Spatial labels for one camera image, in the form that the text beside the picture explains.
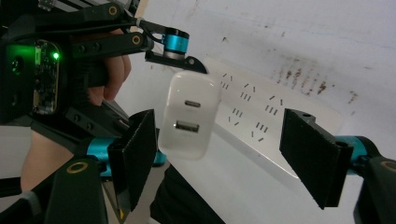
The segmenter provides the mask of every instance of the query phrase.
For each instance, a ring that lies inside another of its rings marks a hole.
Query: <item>black plastic part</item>
[[[45,223],[107,223],[98,169],[96,161],[83,159],[56,172]]]
[[[363,183],[361,187],[361,194],[359,195],[358,202],[353,211],[353,217],[356,224],[381,223],[373,202],[373,195],[370,193],[370,190],[367,189],[365,183]]]
[[[0,198],[21,193],[21,179],[19,177],[0,179]]]
[[[32,111],[35,47],[2,45],[0,55],[0,124],[6,124]]]
[[[106,57],[144,52],[152,48],[152,41],[138,32],[112,35],[72,44],[73,58],[77,60],[99,60]]]
[[[186,39],[190,38],[190,35],[187,34],[186,32],[178,30],[178,29],[175,29],[175,28],[171,28],[171,27],[167,27],[166,28],[165,34],[166,35],[177,35],[177,36],[180,36],[180,37],[184,37]]]
[[[85,27],[103,26],[120,22],[124,10],[116,3],[94,7],[84,7],[75,12],[59,12],[35,16],[38,32],[69,30]]]
[[[396,161],[382,156],[370,159],[365,166],[363,178],[363,188],[356,208],[361,220],[370,215],[379,221],[364,220],[362,223],[396,223]]]
[[[352,150],[319,127],[315,117],[285,110],[280,151],[321,209],[338,205]]]
[[[23,223],[23,221],[33,216],[31,211],[29,202],[24,199],[19,199],[5,211],[0,213],[0,223]]]
[[[173,67],[182,68],[193,72],[207,74],[206,67],[198,59],[194,57],[187,57],[184,60],[177,60],[172,58],[165,58],[161,54],[155,53],[151,50],[146,51],[146,61],[150,63],[160,63]]]
[[[134,210],[157,152],[154,110],[130,117],[130,128],[107,153],[120,209]]]

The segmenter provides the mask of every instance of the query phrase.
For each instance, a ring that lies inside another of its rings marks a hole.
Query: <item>white power strip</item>
[[[211,76],[221,84],[221,103],[216,123],[264,158],[297,177],[279,150],[285,108],[297,109],[317,118],[329,133],[341,127],[342,117],[297,92],[237,66],[205,59]]]

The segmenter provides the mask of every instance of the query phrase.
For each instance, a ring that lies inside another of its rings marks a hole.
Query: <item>screw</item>
[[[93,50],[95,50],[95,51],[99,51],[101,49],[101,47],[102,46],[98,42],[93,44]]]
[[[83,45],[81,45],[81,46],[79,46],[78,47],[78,51],[80,52],[80,53],[85,53],[85,46],[83,46]]]
[[[93,125],[91,123],[87,123],[87,130],[92,130],[93,129]]]
[[[73,120],[74,120],[74,122],[79,122],[79,121],[80,121],[79,115],[75,115],[75,116],[73,117]]]

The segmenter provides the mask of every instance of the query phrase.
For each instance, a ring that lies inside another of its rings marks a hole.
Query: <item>green led light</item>
[[[59,53],[53,53],[52,54],[52,57],[55,59],[55,60],[58,60],[59,59]]]

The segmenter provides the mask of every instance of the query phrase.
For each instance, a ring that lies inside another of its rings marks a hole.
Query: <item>finger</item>
[[[124,81],[124,63],[122,57],[106,58],[104,62],[108,72],[108,82],[105,85],[104,96],[105,99],[112,101]]]
[[[129,74],[131,73],[131,60],[129,59],[128,55],[122,55],[122,61],[124,63],[124,81],[126,80],[126,78],[129,76]]]
[[[101,105],[105,87],[92,87],[88,89],[88,95],[93,105]]]

